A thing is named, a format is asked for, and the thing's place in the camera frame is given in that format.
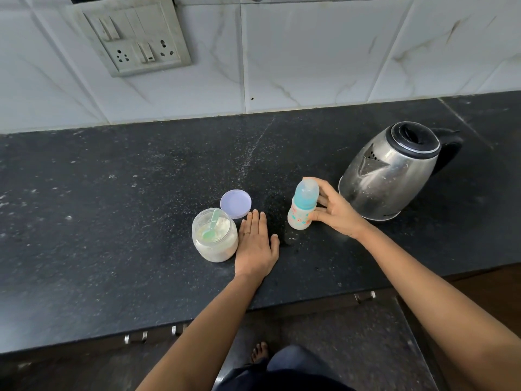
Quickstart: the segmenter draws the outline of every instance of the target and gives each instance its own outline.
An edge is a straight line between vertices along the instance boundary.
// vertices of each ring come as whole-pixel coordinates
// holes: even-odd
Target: purple lid
[[[221,210],[233,219],[245,217],[252,208],[252,198],[240,189],[233,189],[221,197]]]

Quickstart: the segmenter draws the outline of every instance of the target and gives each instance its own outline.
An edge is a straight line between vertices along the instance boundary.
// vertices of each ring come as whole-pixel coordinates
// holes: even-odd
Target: electric kettle
[[[340,179],[338,191],[364,218],[394,218],[462,145],[457,131],[399,122],[361,149]]]

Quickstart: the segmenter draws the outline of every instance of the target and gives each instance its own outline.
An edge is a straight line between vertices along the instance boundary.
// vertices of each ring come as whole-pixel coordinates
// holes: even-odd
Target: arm
[[[255,291],[278,258],[277,235],[271,236],[270,248],[266,215],[253,210],[239,229],[234,279],[197,316],[136,391],[211,390]]]
[[[359,216],[326,181],[313,220],[358,240],[451,360],[484,390],[521,387],[521,339]]]

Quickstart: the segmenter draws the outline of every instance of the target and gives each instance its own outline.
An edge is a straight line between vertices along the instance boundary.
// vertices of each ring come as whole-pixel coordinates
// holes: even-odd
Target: tiled wall
[[[128,78],[68,4],[0,0],[0,132],[521,89],[521,0],[176,0],[194,64]]]

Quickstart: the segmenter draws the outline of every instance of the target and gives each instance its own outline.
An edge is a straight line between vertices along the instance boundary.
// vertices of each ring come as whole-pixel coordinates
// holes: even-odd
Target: person's left hand
[[[279,237],[268,239],[266,214],[253,210],[242,220],[239,229],[239,247],[235,257],[235,276],[253,276],[261,282],[279,258]]]

